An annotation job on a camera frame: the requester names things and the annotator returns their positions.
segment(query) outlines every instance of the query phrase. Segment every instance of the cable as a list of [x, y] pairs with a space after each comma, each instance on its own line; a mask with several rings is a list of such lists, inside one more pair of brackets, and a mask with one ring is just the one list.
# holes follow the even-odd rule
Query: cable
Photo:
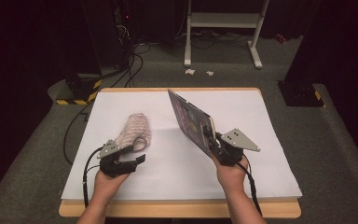
[[[132, 55], [132, 61], [135, 61], [135, 56]], [[130, 86], [131, 86], [131, 76], [132, 76], [132, 66], [130, 67], [130, 71], [129, 71], [129, 80], [126, 82], [126, 85], [124, 87], [127, 87], [127, 84], [129, 84], [130, 82]]]
[[246, 41], [250, 37], [251, 37], [250, 35], [238, 35], [236, 38], [233, 38], [232, 40], [224, 40], [224, 39], [216, 38], [216, 42], [217, 43], [237, 43], [237, 42], [241, 42], [241, 41]]
[[129, 30], [123, 26], [123, 25], [117, 25], [117, 29], [119, 30], [119, 35], [121, 35], [124, 38], [130, 39], [130, 32]]
[[242, 156], [246, 159], [246, 161], [248, 161], [248, 164], [249, 164], [249, 173], [252, 174], [252, 166], [251, 166], [251, 163], [249, 162], [248, 158], [245, 156], [245, 153], [242, 153]]
[[143, 46], [143, 45], [147, 45], [149, 48], [147, 50], [141, 51], [141, 52], [135, 52], [134, 51], [134, 53], [136, 53], [136, 54], [144, 54], [144, 53], [147, 53], [148, 51], [150, 51], [152, 49], [152, 45], [149, 44], [149, 43], [137, 44], [137, 45], [135, 45], [135, 48], [138, 48], [139, 46]]
[[90, 171], [90, 170], [92, 170], [92, 169], [94, 169], [94, 168], [97, 168], [97, 167], [99, 167], [100, 165], [94, 165], [94, 166], [91, 166], [88, 170], [87, 170], [87, 173]]
[[107, 77], [112, 77], [112, 76], [118, 75], [118, 74], [122, 73], [126, 68], [127, 68], [126, 66], [123, 66], [123, 67], [121, 67], [119, 70], [117, 70], [115, 72], [105, 74], [105, 75], [103, 75], [101, 77], [96, 77], [95, 79], [103, 80], [103, 79], [105, 79]]
[[175, 35], [175, 38], [177, 38], [180, 34], [180, 32], [182, 31], [183, 29], [183, 24], [185, 24], [185, 17], [186, 17], [186, 5], [187, 5], [187, 1], [185, 1], [184, 3], [184, 9], [183, 9], [183, 18], [182, 18], [182, 24], [180, 25], [180, 28], [178, 30], [178, 33]]
[[[232, 161], [234, 161], [247, 175], [249, 179], [249, 184], [251, 186], [251, 194], [252, 194], [252, 200], [255, 204], [255, 208], [260, 213], [261, 216], [263, 216], [263, 213], [261, 212], [260, 205], [258, 204], [257, 196], [256, 196], [256, 189], [255, 189], [255, 180], [253, 179], [252, 175], [248, 172], [248, 170], [239, 162], [235, 161], [234, 158], [229, 154], [228, 151], [226, 151], [225, 148], [221, 147], [223, 151], [228, 154], [228, 156], [231, 158]], [[245, 159], [248, 161], [249, 168], [251, 167], [251, 163], [249, 162], [248, 158], [245, 156]]]
[[68, 159], [68, 156], [66, 155], [66, 138], [68, 137], [68, 133], [69, 133], [69, 129], [71, 128], [71, 126], [74, 124], [75, 119], [77, 119], [77, 117], [83, 113], [83, 111], [85, 109], [87, 109], [90, 105], [94, 104], [94, 102], [89, 103], [88, 105], [84, 106], [83, 109], [80, 110], [80, 112], [78, 112], [76, 114], [76, 116], [72, 119], [71, 123], [69, 124], [68, 128], [66, 129], [65, 132], [65, 136], [63, 137], [63, 143], [62, 143], [62, 152], [63, 152], [63, 156], [65, 157], [65, 160], [70, 164], [73, 165], [74, 163], [72, 161], [70, 161]]
[[83, 197], [84, 197], [84, 205], [85, 207], [89, 206], [89, 192], [88, 192], [88, 188], [87, 188], [87, 172], [89, 171], [89, 163], [92, 159], [92, 157], [95, 155], [95, 153], [101, 151], [101, 149], [103, 149], [103, 147], [99, 147], [97, 148], [95, 151], [93, 151], [91, 153], [91, 155], [89, 156], [89, 159], [86, 162], [86, 166], [84, 167], [84, 172], [83, 172]]
[[126, 76], [126, 75], [130, 72], [130, 70], [131, 70], [131, 68], [132, 68], [132, 65], [133, 65], [133, 62], [134, 62], [134, 58], [132, 58], [132, 62], [131, 62], [131, 64], [128, 66], [127, 71], [126, 71], [112, 86], [110, 86], [110, 88], [115, 87], [116, 84], [118, 84], [118, 82], [119, 82], [124, 76]]
[[130, 77], [130, 79], [126, 82], [126, 85], [124, 87], [127, 87], [127, 85], [133, 80], [133, 78], [139, 73], [139, 71], [144, 66], [144, 59], [141, 56], [139, 56], [138, 54], [133, 54], [133, 56], [136, 56], [141, 60], [141, 66], [139, 66], [138, 70], [136, 70], [136, 72]]
[[207, 47], [198, 47], [197, 45], [194, 45], [193, 43], [191, 43], [191, 46], [194, 47], [195, 49], [209, 49], [210, 47], [212, 47], [216, 43], [216, 38], [213, 35], [212, 35], [212, 38], [209, 38], [209, 39], [202, 39], [199, 36], [197, 36], [197, 39], [198, 40], [206, 40], [206, 41], [212, 40], [213, 42], [212, 42], [212, 44], [210, 44]]

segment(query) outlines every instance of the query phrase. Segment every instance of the black cable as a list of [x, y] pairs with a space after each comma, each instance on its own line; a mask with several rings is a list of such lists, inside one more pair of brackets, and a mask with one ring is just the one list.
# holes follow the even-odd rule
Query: black cable
[[138, 57], [141, 60], [141, 66], [139, 66], [138, 70], [136, 70], [136, 72], [130, 77], [130, 79], [126, 82], [124, 87], [127, 87], [127, 85], [133, 80], [133, 78], [139, 73], [139, 71], [142, 69], [142, 67], [144, 66], [144, 59], [138, 55], [138, 54], [133, 54], [133, 56]]
[[255, 204], [255, 208], [260, 213], [261, 216], [263, 216], [263, 213], [261, 212], [260, 205], [258, 204], [257, 196], [256, 196], [256, 190], [255, 190], [255, 180], [253, 179], [252, 175], [246, 170], [246, 168], [237, 162], [237, 165], [240, 166], [240, 168], [248, 175], [249, 184], [251, 185], [251, 194], [252, 194], [252, 200]]
[[250, 38], [251, 36], [250, 35], [238, 35], [238, 37], [232, 39], [232, 40], [225, 40], [225, 39], [219, 39], [219, 38], [216, 38], [216, 42], [217, 43], [237, 43], [237, 42], [241, 42], [241, 41], [246, 41]]
[[83, 109], [80, 110], [80, 112], [78, 112], [76, 114], [76, 116], [72, 119], [71, 123], [69, 124], [68, 128], [66, 129], [65, 132], [65, 136], [63, 137], [63, 143], [62, 143], [62, 152], [63, 152], [63, 156], [65, 157], [65, 160], [70, 164], [73, 165], [74, 163], [72, 161], [69, 160], [68, 156], [66, 155], [66, 138], [68, 137], [68, 133], [69, 133], [69, 129], [71, 128], [71, 126], [74, 124], [75, 119], [77, 119], [77, 117], [83, 113], [83, 111], [85, 109], [87, 109], [90, 105], [94, 104], [94, 102], [89, 103], [88, 105], [84, 106]]
[[88, 192], [88, 188], [87, 188], [87, 172], [89, 171], [89, 163], [92, 159], [92, 157], [95, 155], [95, 153], [101, 151], [101, 149], [103, 149], [102, 147], [97, 148], [95, 151], [93, 151], [91, 153], [91, 155], [89, 156], [89, 159], [86, 162], [86, 166], [84, 167], [84, 172], [83, 172], [83, 197], [84, 197], [84, 205], [85, 207], [89, 206], [89, 192]]
[[[251, 186], [252, 200], [255, 204], [255, 208], [257, 209], [257, 211], [260, 213], [261, 216], [263, 216], [263, 213], [261, 212], [260, 204], [258, 204], [256, 189], [255, 189], [255, 180], [253, 179], [252, 175], [248, 172], [248, 170], [242, 164], [235, 161], [234, 158], [231, 156], [231, 154], [229, 154], [223, 147], [222, 147], [222, 149], [226, 154], [228, 154], [228, 156], [232, 159], [232, 161], [234, 161], [248, 175], [249, 184]], [[249, 160], [246, 156], [245, 156], [245, 159], [248, 161], [249, 168], [250, 168], [251, 163], [249, 162]]]
[[105, 74], [101, 77], [95, 77], [94, 79], [96, 80], [102, 80], [102, 79], [105, 79], [107, 77], [112, 77], [112, 76], [115, 76], [115, 75], [118, 75], [120, 73], [122, 73], [125, 69], [127, 68], [127, 66], [123, 66], [121, 67], [119, 70], [115, 71], [115, 72], [112, 72], [112, 73], [109, 73], [109, 74]]
[[199, 40], [212, 40], [212, 44], [208, 45], [207, 47], [198, 47], [197, 45], [194, 45], [193, 43], [191, 43], [191, 46], [194, 47], [195, 49], [209, 49], [211, 48], [215, 43], [216, 43], [216, 38], [212, 38], [212, 39], [200, 39]]
[[216, 36], [213, 35], [213, 33], [201, 33], [200, 35], [196, 35], [196, 38], [198, 40], [215, 40], [216, 39]]
[[130, 82], [130, 86], [131, 86], [131, 77], [132, 77], [132, 67], [130, 68], [130, 71], [129, 71], [129, 79], [128, 81], [126, 82], [126, 85], [124, 85], [124, 87], [127, 87], [127, 85], [129, 84]]
[[248, 161], [248, 164], [249, 164], [249, 173], [252, 174], [252, 166], [251, 166], [251, 163], [249, 162], [248, 158], [245, 156], [245, 153], [242, 153], [242, 156]]
[[131, 62], [131, 64], [128, 66], [127, 71], [126, 71], [112, 86], [110, 86], [110, 88], [115, 87], [116, 84], [118, 84], [118, 82], [119, 82], [124, 76], [126, 76], [126, 75], [130, 72], [130, 70], [131, 70], [131, 68], [132, 68], [132, 65], [133, 65], [133, 62], [134, 62], [134, 58], [132, 58], [132, 62]]
[[149, 48], [147, 50], [144, 50], [144, 51], [141, 51], [141, 52], [135, 52], [135, 54], [144, 54], [144, 53], [147, 53], [148, 51], [150, 51], [152, 49], [152, 45], [149, 44], [149, 43], [143, 43], [143, 44], [138, 44], [135, 46], [135, 48], [138, 48], [139, 46], [144, 46], [144, 45], [147, 45]]
[[182, 29], [183, 29], [183, 25], [185, 24], [185, 20], [186, 20], [186, 12], [187, 12], [187, 1], [185, 1], [185, 3], [184, 3], [184, 8], [183, 8], [183, 18], [182, 18], [182, 24], [180, 25], [180, 28], [179, 28], [179, 30], [178, 30], [178, 32], [177, 32], [177, 34], [175, 35], [175, 38], [177, 38], [178, 36], [179, 36], [179, 34], [180, 34], [180, 32], [182, 31]]
[[97, 168], [97, 167], [99, 167], [100, 165], [94, 165], [94, 166], [91, 166], [88, 170], [87, 170], [87, 173], [90, 171], [90, 170], [92, 170], [92, 169], [94, 169], [94, 168]]
[[185, 35], [183, 36], [179, 36], [175, 39], [175, 42], [173, 42], [173, 47], [178, 49], [181, 47], [184, 47], [186, 45], [186, 40], [185, 39], [181, 39], [181, 37], [186, 37]]
[[133, 81], [133, 79], [131, 80], [131, 83], [132, 83], [132, 85], [130, 85], [130, 87], [135, 88], [135, 82]]

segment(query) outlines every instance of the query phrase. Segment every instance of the wrist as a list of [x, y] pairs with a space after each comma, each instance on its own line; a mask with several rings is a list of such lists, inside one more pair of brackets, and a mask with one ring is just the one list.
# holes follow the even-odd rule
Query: wrist
[[239, 197], [247, 197], [244, 189], [223, 189], [227, 199], [235, 199]]
[[110, 204], [111, 198], [101, 197], [98, 195], [93, 195], [91, 198], [90, 204], [96, 204], [101, 207], [107, 207]]
[[225, 194], [241, 194], [245, 192], [243, 181], [232, 181], [230, 183], [222, 184]]

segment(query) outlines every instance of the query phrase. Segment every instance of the pink cloth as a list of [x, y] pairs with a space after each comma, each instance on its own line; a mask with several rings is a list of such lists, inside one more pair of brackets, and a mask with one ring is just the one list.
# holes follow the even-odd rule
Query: pink cloth
[[143, 113], [131, 114], [115, 143], [121, 147], [133, 145], [133, 150], [142, 150], [150, 145], [151, 133], [147, 117]]

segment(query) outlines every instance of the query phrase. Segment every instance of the wooden table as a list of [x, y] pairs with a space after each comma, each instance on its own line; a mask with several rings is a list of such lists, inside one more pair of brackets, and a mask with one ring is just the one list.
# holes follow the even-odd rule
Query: wooden table
[[[254, 91], [256, 88], [170, 88], [173, 91]], [[168, 88], [111, 88], [110, 91], [167, 91]], [[259, 199], [264, 217], [296, 218], [301, 209], [296, 198]], [[59, 213], [63, 217], [80, 217], [85, 209], [82, 200], [62, 200]], [[229, 217], [226, 200], [191, 201], [112, 201], [107, 209], [108, 217]]]

